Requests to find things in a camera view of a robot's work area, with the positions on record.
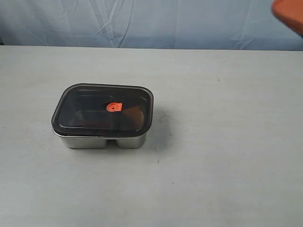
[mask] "food container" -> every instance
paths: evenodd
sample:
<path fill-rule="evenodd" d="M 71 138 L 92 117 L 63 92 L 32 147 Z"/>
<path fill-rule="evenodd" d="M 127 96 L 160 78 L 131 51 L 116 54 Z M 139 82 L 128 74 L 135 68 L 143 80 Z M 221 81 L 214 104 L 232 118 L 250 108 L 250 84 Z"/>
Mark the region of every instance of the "food container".
<path fill-rule="evenodd" d="M 69 148 L 139 148 L 152 124 L 153 95 L 143 87 L 76 84 L 64 91 L 53 131 Z"/>

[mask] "wrinkled fabric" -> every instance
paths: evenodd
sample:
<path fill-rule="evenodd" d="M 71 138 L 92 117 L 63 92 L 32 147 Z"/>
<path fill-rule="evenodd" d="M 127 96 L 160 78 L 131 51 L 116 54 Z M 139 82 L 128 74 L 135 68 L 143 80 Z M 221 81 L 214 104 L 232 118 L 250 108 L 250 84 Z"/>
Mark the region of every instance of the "wrinkled fabric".
<path fill-rule="evenodd" d="M 0 0 L 7 45 L 303 50 L 272 0 Z"/>

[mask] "stainless steel container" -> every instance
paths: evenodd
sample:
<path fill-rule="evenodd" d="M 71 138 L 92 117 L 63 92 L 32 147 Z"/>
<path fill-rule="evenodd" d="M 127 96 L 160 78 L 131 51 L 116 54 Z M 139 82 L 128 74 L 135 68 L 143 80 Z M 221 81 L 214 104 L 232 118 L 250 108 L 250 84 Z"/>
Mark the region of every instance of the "stainless steel container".
<path fill-rule="evenodd" d="M 53 131 L 69 148 L 139 148 L 152 124 L 153 95 L 143 87 L 76 84 L 52 117 Z"/>

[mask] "dark transparent lid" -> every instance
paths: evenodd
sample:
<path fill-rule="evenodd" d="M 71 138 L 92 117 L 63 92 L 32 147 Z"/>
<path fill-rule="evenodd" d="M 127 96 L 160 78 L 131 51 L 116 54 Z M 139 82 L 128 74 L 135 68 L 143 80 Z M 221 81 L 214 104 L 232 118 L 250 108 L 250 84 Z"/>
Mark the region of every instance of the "dark transparent lid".
<path fill-rule="evenodd" d="M 63 136 L 136 137 L 148 131 L 152 105 L 143 87 L 77 84 L 63 93 L 53 129 Z"/>

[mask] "table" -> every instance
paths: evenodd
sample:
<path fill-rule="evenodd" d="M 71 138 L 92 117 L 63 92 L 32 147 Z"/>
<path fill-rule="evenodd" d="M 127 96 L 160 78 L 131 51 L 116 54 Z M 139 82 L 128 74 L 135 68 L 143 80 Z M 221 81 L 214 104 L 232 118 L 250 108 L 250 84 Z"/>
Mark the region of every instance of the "table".
<path fill-rule="evenodd" d="M 303 225 L 303 52 L 0 47 L 0 226 Z M 145 145 L 66 148 L 76 83 L 154 94 Z"/>

